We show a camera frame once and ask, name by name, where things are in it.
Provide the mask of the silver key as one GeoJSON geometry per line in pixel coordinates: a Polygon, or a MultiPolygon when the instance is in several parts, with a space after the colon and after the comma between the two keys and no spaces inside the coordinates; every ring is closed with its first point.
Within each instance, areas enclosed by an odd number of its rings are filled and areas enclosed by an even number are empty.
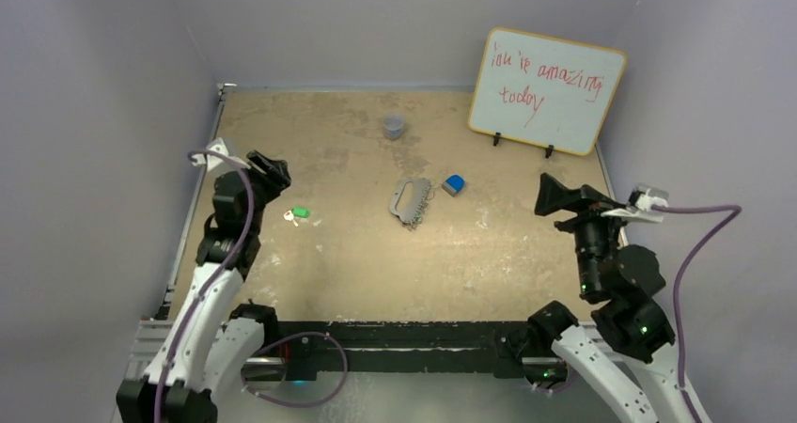
{"type": "Polygon", "coordinates": [[[283,218],[284,218],[286,221],[289,221],[289,222],[291,222],[291,223],[292,223],[292,224],[293,224],[295,227],[298,227],[298,226],[299,226],[299,223],[297,222],[297,220],[296,220],[296,218],[295,218],[295,215],[293,214],[293,212],[292,212],[292,211],[286,211],[286,212],[283,214],[283,218]]]}

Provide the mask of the green key tag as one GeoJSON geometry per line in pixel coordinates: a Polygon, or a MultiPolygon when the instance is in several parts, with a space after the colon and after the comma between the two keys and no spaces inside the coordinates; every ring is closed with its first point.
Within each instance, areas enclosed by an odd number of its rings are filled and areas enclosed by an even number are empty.
{"type": "Polygon", "coordinates": [[[291,213],[294,218],[306,219],[310,215],[310,210],[303,207],[293,207],[291,213]]]}

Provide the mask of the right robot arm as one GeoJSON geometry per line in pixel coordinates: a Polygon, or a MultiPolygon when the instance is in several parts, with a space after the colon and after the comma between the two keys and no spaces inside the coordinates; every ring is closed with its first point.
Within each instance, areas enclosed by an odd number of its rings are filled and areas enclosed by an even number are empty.
{"type": "Polygon", "coordinates": [[[707,422],[680,359],[682,339],[654,296],[665,286],[650,249],[620,242],[630,222],[660,223],[667,192],[639,185],[625,203],[589,185],[568,188],[539,177],[534,212],[572,212],[555,222],[575,242],[580,297],[594,305],[591,319],[603,342],[628,368],[623,372],[561,303],[528,319],[527,340],[537,353],[554,353],[578,373],[623,422],[707,422]]]}

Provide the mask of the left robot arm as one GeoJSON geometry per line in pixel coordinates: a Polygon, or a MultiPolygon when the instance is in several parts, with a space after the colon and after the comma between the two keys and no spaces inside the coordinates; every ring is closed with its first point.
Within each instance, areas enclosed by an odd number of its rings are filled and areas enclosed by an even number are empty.
{"type": "Polygon", "coordinates": [[[228,308],[258,254],[266,206],[291,185],[288,164],[257,150],[235,157],[223,147],[188,157],[215,177],[212,213],[168,335],[141,377],[123,380],[117,390],[124,422],[216,421],[219,397],[244,361],[252,353],[270,355],[280,343],[272,308],[228,308]]]}

